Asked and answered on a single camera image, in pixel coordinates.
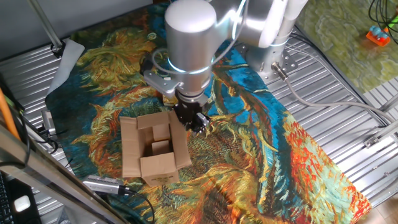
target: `silver cylinder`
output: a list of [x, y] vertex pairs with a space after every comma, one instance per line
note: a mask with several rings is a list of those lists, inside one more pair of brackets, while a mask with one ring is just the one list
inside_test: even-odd
[[171, 77], [181, 83], [176, 90], [197, 96], [210, 83], [211, 60], [220, 45], [216, 36], [216, 12], [203, 0], [179, 0], [166, 11], [169, 64], [188, 74]]

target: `metal grating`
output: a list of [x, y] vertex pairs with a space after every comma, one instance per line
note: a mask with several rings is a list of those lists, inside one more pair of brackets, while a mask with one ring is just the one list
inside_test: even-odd
[[[289, 40], [289, 43], [316, 55], [301, 42]], [[287, 50], [298, 64], [289, 78], [300, 96], [319, 103], [357, 101], [343, 79], [329, 73], [313, 58]], [[59, 63], [49, 46], [0, 62], [0, 73], [25, 106], [27, 119], [36, 127], [42, 125], [40, 112], [46, 109], [44, 99]], [[297, 102], [282, 80], [266, 84], [372, 205], [392, 195], [383, 190], [398, 178], [398, 145], [387, 138], [369, 149], [364, 146], [363, 142], [379, 131], [379, 123], [366, 110], [352, 106], [307, 107]], [[67, 164], [62, 150], [54, 156], [63, 165]], [[55, 223], [62, 205], [38, 191], [35, 198], [43, 223]]]
[[[384, 103], [387, 103], [388, 100], [396, 95], [398, 95], [398, 78], [393, 78], [392, 80], [379, 85], [364, 94], [373, 106], [377, 108], [380, 108]], [[391, 109], [388, 114], [394, 119], [398, 119], [398, 106]]]
[[[289, 44], [319, 57], [307, 44], [294, 39]], [[298, 63], [297, 70], [288, 74], [289, 79], [302, 98], [313, 103], [359, 101], [341, 77], [315, 59], [287, 50]], [[398, 177], [398, 145], [387, 138], [369, 149], [365, 147], [363, 142], [380, 130], [380, 124], [366, 110], [355, 106], [308, 107], [295, 99], [282, 80], [266, 84], [374, 207], [396, 192], [397, 184], [390, 191], [385, 188]]]
[[59, 64], [60, 58], [54, 56], [49, 45], [0, 62], [0, 74], [25, 108], [26, 119], [36, 128], [43, 123], [44, 99]]

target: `small cardboard box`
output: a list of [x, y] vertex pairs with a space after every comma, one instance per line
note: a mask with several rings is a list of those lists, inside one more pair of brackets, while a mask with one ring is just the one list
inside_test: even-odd
[[180, 181], [178, 170], [192, 163], [187, 132], [174, 111], [120, 117], [120, 125], [123, 177], [142, 177], [150, 186]]

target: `colorful cloth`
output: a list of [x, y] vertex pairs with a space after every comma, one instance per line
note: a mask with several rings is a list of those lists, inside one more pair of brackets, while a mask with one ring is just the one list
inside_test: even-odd
[[[166, 7], [149, 6], [72, 36], [86, 50], [46, 103], [56, 129], [68, 130], [59, 141], [77, 177], [121, 179], [119, 116], [170, 110], [139, 74], [141, 57], [165, 46]], [[166, 58], [158, 59], [166, 66]], [[356, 223], [370, 211], [236, 50], [213, 67], [205, 94], [211, 123], [206, 133], [188, 134], [192, 166], [180, 170], [181, 182], [149, 187], [124, 179], [152, 202], [156, 223]], [[131, 222], [152, 215], [141, 198], [115, 196], [111, 204]]]

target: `white cable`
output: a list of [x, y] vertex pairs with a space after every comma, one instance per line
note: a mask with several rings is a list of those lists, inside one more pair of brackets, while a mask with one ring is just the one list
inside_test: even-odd
[[[295, 51], [295, 52], [298, 52], [298, 53], [301, 53], [301, 54], [305, 54], [305, 55], [310, 56], [311, 58], [314, 58], [317, 62], [319, 62], [321, 65], [323, 65], [324, 68], [325, 68], [330, 74], [332, 74], [332, 75], [337, 79], [337, 81], [338, 81], [341, 85], [344, 86], [344, 84], [340, 81], [340, 79], [339, 79], [338, 77], [336, 77], [335, 74], [333, 74], [333, 72], [331, 72], [331, 71], [329, 70], [329, 68], [323, 63], [322, 60], [320, 60], [320, 59], [317, 58], [316, 56], [314, 56], [314, 55], [312, 55], [312, 54], [310, 54], [310, 53], [304, 51], [304, 49], [301, 49], [300, 47], [296, 47], [296, 46], [291, 45], [291, 44], [286, 44], [286, 47], [287, 47], [288, 49], [290, 49], [290, 50]], [[349, 93], [351, 93], [352, 95], [355, 95], [355, 93], [353, 93], [351, 90], [347, 89], [347, 91], [349, 91]]]
[[[296, 52], [298, 52], [298, 53], [302, 53], [302, 54], [305, 54], [305, 55], [308, 55], [308, 56], [314, 58], [315, 60], [317, 60], [318, 62], [320, 62], [320, 63], [329, 71], [329, 69], [328, 69], [319, 59], [317, 59], [316, 57], [312, 56], [311, 54], [309, 54], [309, 53], [303, 51], [302, 49], [296, 50], [296, 49], [290, 48], [288, 45], [287, 45], [286, 47], [289, 48], [290, 50], [294, 50], [294, 51], [296, 51]], [[390, 121], [391, 123], [393, 123], [393, 122], [395, 121], [393, 118], [391, 118], [391, 117], [390, 117], [388, 114], [386, 114], [385, 112], [383, 112], [383, 111], [381, 111], [381, 110], [379, 110], [379, 109], [376, 109], [376, 108], [374, 108], [374, 107], [372, 107], [372, 106], [366, 105], [366, 104], [364, 104], [364, 103], [357, 103], [357, 102], [311, 103], [311, 102], [305, 101], [305, 100], [304, 100], [303, 98], [301, 98], [301, 97], [296, 93], [296, 91], [293, 89], [293, 86], [292, 86], [292, 84], [290, 84], [289, 79], [286, 79], [285, 82], [286, 82], [287, 87], [291, 90], [292, 94], [297, 98], [297, 100], [299, 100], [299, 102], [301, 102], [301, 103], [303, 103], [303, 104], [305, 104], [305, 105], [307, 105], [307, 106], [313, 106], [313, 107], [329, 107], [329, 106], [342, 106], [342, 105], [358, 106], [358, 107], [362, 107], [362, 108], [371, 110], [371, 111], [373, 111], [373, 112], [375, 112], [375, 113], [377, 113], [377, 114], [379, 114], [379, 115], [385, 117], [385, 118], [386, 118], [388, 121]]]
[[[228, 52], [229, 50], [231, 50], [231, 48], [234, 46], [234, 44], [236, 43], [236, 41], [238, 40], [239, 36], [242, 33], [243, 30], [243, 26], [246, 23], [246, 17], [248, 16], [248, 9], [249, 9], [249, 0], [242, 0], [241, 2], [245, 2], [245, 7], [244, 7], [244, 11], [243, 11], [243, 16], [242, 16], [242, 23], [241, 23], [241, 27], [238, 30], [238, 33], [236, 34], [236, 38], [233, 39], [231, 41], [231, 43], [228, 45], [228, 47], [211, 63], [211, 65], [214, 65], [215, 63], [217, 63], [219, 60], [221, 60]], [[166, 73], [170, 73], [170, 74], [174, 74], [174, 75], [185, 75], [185, 74], [189, 74], [189, 73], [195, 73], [199, 70], [195, 70], [195, 71], [189, 71], [189, 72], [176, 72], [176, 71], [171, 71], [171, 70], [167, 70], [165, 68], [162, 68], [155, 60], [155, 56], [157, 54], [159, 54], [160, 52], [166, 51], [167, 49], [164, 48], [160, 48], [160, 49], [156, 49], [153, 53], [152, 53], [152, 63], [155, 65], [155, 67], [157, 69], [159, 69], [162, 72], [166, 72]]]

